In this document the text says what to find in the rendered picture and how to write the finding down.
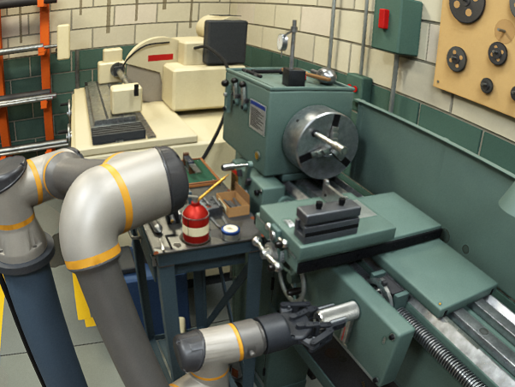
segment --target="red switch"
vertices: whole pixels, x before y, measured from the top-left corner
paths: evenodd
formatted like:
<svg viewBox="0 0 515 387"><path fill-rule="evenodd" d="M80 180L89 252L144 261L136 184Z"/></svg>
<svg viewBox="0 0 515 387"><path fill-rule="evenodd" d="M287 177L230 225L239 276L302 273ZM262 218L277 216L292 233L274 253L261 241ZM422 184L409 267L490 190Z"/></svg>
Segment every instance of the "red switch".
<svg viewBox="0 0 515 387"><path fill-rule="evenodd" d="M381 8L379 9L379 23L378 27L383 30L388 30L388 24L390 22L390 10Z"/></svg>

